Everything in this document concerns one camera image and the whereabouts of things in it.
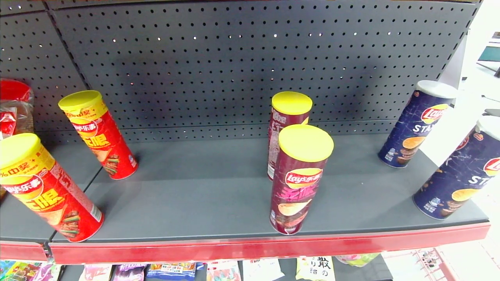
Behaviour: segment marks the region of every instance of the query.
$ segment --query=perforated metal panel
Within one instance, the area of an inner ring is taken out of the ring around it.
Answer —
[[[388,134],[395,120],[315,122],[330,135]],[[175,142],[195,140],[225,140],[265,138],[266,124],[190,126],[172,128],[122,129],[128,143]],[[76,131],[46,131],[38,135],[46,145],[80,143],[82,139]]]
[[[42,1],[0,1],[0,16],[45,10]]]
[[[2,16],[0,26],[0,75],[33,88],[35,130],[74,130],[57,103],[85,85],[47,13]]]
[[[87,82],[123,129],[266,124],[273,94],[314,100],[312,122],[397,119],[435,80],[475,4],[238,1],[55,12]]]

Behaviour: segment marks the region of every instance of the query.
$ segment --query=potato chip image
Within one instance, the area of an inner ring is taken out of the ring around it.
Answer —
[[[51,226],[56,226],[59,224],[61,219],[63,218],[63,213],[64,210],[66,209],[66,206],[60,208],[59,210],[55,211],[48,211],[48,212],[39,212],[38,214],[42,219],[44,219],[49,225]]]
[[[312,199],[309,199],[307,202],[301,202],[301,203],[283,203],[278,205],[278,210],[280,213],[282,213],[285,216],[293,216],[300,212],[302,209],[304,209],[309,202],[311,202]]]
[[[106,161],[106,158],[108,157],[108,154],[110,154],[111,150],[91,149],[91,151],[95,155],[95,157],[97,157],[97,161],[104,162],[104,161]]]
[[[451,194],[451,198],[458,202],[466,201],[469,200],[478,191],[479,189],[473,188],[459,189]]]
[[[403,147],[409,150],[417,148],[426,139],[425,136],[414,136],[403,140]]]

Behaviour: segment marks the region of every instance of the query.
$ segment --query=snack package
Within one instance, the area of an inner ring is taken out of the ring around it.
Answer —
[[[85,264],[78,281],[109,281],[112,264]]]
[[[196,263],[196,270],[200,271],[200,270],[203,270],[203,269],[205,269],[205,263],[203,263],[203,262],[197,262]]]
[[[341,263],[350,265],[357,268],[366,266],[369,262],[373,261],[380,253],[360,253],[348,255],[336,255],[335,258]]]
[[[0,280],[2,280],[5,274],[15,263],[16,262],[12,260],[0,260]]]
[[[144,281],[147,263],[121,264],[114,271],[113,281]]]
[[[244,281],[274,281],[283,276],[277,258],[243,260]]]
[[[331,256],[309,256],[297,258],[295,279],[312,281],[335,281],[334,262]]]
[[[158,278],[167,281],[194,281],[195,263],[152,263],[147,278]]]
[[[5,273],[2,281],[33,281],[38,269],[42,264],[40,262],[26,263],[16,261]]]
[[[44,263],[36,272],[33,281],[58,281],[61,265]]]
[[[236,260],[211,261],[206,269],[206,281],[242,281]]]

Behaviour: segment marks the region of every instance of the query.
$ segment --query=shelf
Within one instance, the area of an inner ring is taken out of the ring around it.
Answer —
[[[243,276],[243,265],[242,262],[238,262],[239,272]],[[281,267],[281,272],[285,276],[276,279],[276,281],[295,281],[295,274],[297,269],[297,261],[295,258],[284,258],[279,260],[279,265]],[[335,271],[336,281],[392,281],[393,276],[389,271],[389,268],[380,255],[372,260],[369,264],[364,267],[358,268],[343,264],[333,257],[333,268]],[[75,281],[78,280],[80,274],[84,270],[83,265],[69,265],[65,267],[60,281]],[[206,270],[197,270],[195,281],[206,281],[207,274]],[[157,278],[146,278],[145,281],[161,281]]]
[[[82,189],[91,183],[101,168],[85,145],[59,145],[47,149]],[[40,244],[48,241],[53,233],[54,229],[38,215],[10,194],[5,195],[0,203],[1,259],[39,260],[43,257],[47,260],[45,253],[41,255],[39,250],[33,250],[36,256],[19,250],[24,247],[42,249]]]
[[[469,202],[447,220],[421,213],[411,195],[436,170],[418,152],[405,169],[376,153],[386,135],[335,136],[335,149],[301,232],[269,223],[267,139],[130,144],[139,170],[101,171],[86,190],[106,214],[82,243],[56,234],[61,264],[256,259],[373,253],[482,239],[486,215]]]

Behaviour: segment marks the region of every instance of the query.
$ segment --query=lay's stax can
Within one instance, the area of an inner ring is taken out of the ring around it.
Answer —
[[[268,130],[267,176],[272,181],[275,174],[276,160],[280,152],[278,146],[280,131],[289,125],[307,124],[313,101],[307,95],[299,92],[282,91],[272,97],[271,105]]]
[[[0,142],[0,152],[0,184],[70,242],[90,238],[103,225],[104,215],[36,134],[8,137]]]
[[[403,109],[378,157],[394,168],[404,168],[417,153],[458,90],[436,81],[422,80]]]
[[[112,179],[121,180],[137,171],[139,165],[100,92],[72,93],[58,105]]]
[[[453,214],[500,171],[500,117],[482,116],[475,129],[413,195],[431,218]]]
[[[278,143],[270,221],[279,233],[293,235],[308,214],[334,140],[320,128],[295,124],[281,130]]]

